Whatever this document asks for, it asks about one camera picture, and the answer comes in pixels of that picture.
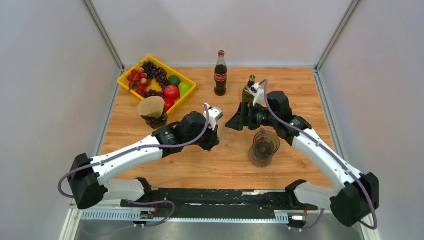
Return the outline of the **grey coffee dripper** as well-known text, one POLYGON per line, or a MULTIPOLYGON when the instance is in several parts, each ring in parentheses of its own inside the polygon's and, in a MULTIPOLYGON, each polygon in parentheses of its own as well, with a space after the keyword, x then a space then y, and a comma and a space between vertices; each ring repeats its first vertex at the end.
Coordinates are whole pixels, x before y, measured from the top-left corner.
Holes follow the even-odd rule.
POLYGON ((280 149, 280 138, 276 133, 261 129, 253 139, 253 155, 260 160, 272 158, 280 149))

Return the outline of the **amber coffee dripper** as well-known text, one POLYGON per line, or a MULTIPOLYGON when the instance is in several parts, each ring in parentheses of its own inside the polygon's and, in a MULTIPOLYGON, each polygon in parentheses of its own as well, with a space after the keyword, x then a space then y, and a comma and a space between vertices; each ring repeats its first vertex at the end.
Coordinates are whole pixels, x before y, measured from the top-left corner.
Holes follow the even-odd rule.
POLYGON ((168 122, 168 114, 165 112, 158 118, 145 117, 146 124, 152 129, 164 127, 168 122))

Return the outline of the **brown paper coffee filter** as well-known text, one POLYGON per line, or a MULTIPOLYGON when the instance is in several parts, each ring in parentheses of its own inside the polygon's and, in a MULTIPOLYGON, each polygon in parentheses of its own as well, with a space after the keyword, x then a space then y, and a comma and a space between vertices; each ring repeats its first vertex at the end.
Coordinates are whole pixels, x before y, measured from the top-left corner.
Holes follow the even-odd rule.
POLYGON ((160 96, 150 96, 139 103, 137 112, 142 117, 157 119, 165 112, 165 101, 160 96))

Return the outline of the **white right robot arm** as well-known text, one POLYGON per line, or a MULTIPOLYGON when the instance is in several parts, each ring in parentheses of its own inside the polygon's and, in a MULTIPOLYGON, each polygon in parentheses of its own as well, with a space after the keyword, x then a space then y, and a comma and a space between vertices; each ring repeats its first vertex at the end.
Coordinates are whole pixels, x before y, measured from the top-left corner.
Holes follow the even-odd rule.
POLYGON ((265 103, 262 106, 241 102, 225 126, 236 131, 245 127, 250 130, 273 127, 278 137, 308 157, 333 185, 327 188, 297 180, 285 188, 286 204, 292 209, 308 204, 331 210, 346 227, 362 223, 363 218, 371 215, 373 225, 370 228, 375 230, 379 207, 378 178, 371 172, 362 173, 334 152, 304 118, 292 113, 284 92, 268 93, 265 103))

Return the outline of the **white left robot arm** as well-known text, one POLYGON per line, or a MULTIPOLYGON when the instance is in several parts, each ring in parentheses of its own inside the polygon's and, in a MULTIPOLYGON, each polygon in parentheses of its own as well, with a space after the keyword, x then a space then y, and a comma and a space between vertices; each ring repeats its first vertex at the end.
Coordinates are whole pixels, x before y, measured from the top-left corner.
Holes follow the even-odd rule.
POLYGON ((178 154, 184 147, 199 146, 210 151, 220 143, 217 122, 222 117, 223 112, 216 107, 204 113, 194 111, 115 152, 91 158, 86 153, 78 155, 66 176, 77 208, 89 209, 106 200, 129 200, 140 207, 149 206, 153 193, 145 179, 115 177, 142 164, 178 154))

